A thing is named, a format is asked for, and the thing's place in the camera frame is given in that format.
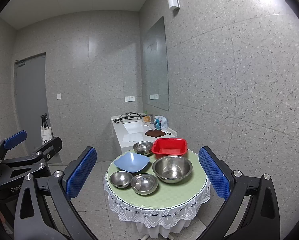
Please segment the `folded brown towel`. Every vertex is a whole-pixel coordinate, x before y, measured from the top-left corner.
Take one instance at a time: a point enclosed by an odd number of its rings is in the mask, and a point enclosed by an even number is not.
[[[155,137],[155,138],[157,138],[157,137],[161,137],[161,136],[163,136],[163,135],[165,135],[166,133],[165,132],[162,132],[162,131],[160,131],[160,130],[148,130],[146,133],[145,133],[145,135],[147,135],[147,136],[151,136],[151,137]]]

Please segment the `silver bolt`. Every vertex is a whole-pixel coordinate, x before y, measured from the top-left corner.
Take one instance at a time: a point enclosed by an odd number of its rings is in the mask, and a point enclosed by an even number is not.
[[[63,172],[62,171],[55,171],[54,172],[54,177],[61,177],[62,176],[62,174],[63,174]]]
[[[32,174],[27,174],[26,176],[25,176],[25,179],[26,180],[30,180],[32,178]]]
[[[267,173],[265,173],[265,174],[264,174],[264,178],[265,178],[265,179],[270,179],[270,175],[267,174]]]
[[[242,173],[240,171],[234,171],[235,177],[240,177]]]

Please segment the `red plastic basin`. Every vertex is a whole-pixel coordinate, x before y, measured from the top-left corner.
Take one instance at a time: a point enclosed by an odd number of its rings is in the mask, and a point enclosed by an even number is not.
[[[157,159],[166,155],[184,155],[187,153],[187,141],[179,138],[160,138],[154,142],[152,152]]]

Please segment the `stainless steel bowl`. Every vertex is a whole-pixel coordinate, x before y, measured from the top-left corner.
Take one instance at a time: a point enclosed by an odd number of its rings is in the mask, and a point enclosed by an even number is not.
[[[152,168],[163,182],[172,184],[180,182],[191,174],[193,165],[182,156],[168,155],[157,159]]]
[[[143,173],[132,178],[132,189],[140,195],[148,195],[155,191],[158,185],[157,178],[148,173]]]
[[[138,142],[133,145],[133,149],[136,153],[142,155],[150,155],[152,153],[153,144],[151,142]]]
[[[127,171],[117,171],[110,176],[110,182],[115,187],[125,188],[130,184],[132,178],[133,175]]]

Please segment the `blue textured pad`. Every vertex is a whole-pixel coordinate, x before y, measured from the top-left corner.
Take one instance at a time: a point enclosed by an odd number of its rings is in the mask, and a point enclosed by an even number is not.
[[[81,163],[77,166],[66,183],[66,195],[68,199],[77,197],[93,169],[97,159],[97,153],[94,148],[91,148],[86,154]]]
[[[203,147],[199,150],[198,159],[217,195],[227,200],[230,195],[229,181],[225,177],[224,173]]]
[[[26,138],[27,133],[24,130],[22,130],[5,140],[4,149],[12,150],[16,145],[19,145],[21,142],[25,141]]]

